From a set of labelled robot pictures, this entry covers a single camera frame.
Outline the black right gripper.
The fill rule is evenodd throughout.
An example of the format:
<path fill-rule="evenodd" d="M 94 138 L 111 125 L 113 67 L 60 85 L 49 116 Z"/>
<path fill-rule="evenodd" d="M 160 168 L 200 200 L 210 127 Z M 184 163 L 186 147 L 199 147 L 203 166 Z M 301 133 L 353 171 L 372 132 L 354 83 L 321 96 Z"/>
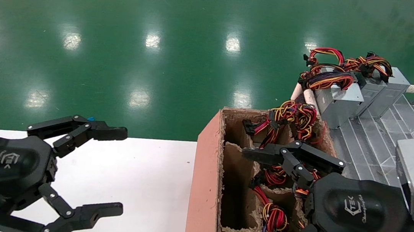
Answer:
<path fill-rule="evenodd" d="M 244 148 L 245 159 L 281 166 L 299 187 L 311 189 L 300 232 L 401 232 L 410 220 L 401 188 L 342 175 L 344 162 L 300 141 Z M 326 175 L 315 180 L 308 167 Z"/>

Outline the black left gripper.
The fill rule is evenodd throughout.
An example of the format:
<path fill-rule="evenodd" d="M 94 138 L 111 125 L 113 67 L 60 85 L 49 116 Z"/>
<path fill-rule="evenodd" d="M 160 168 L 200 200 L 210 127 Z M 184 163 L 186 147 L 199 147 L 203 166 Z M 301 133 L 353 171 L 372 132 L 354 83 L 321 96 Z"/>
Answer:
<path fill-rule="evenodd" d="M 28 137 L 0 137 L 0 232 L 73 232 L 92 229 L 102 217 L 123 214 L 122 203 L 101 203 L 71 208 L 49 183 L 55 179 L 57 159 L 89 140 L 123 141 L 125 127 L 110 127 L 105 121 L 89 121 L 73 115 L 30 125 Z M 53 148 L 45 139 L 61 136 Z M 12 216 L 43 198 L 58 218 L 46 225 Z"/>

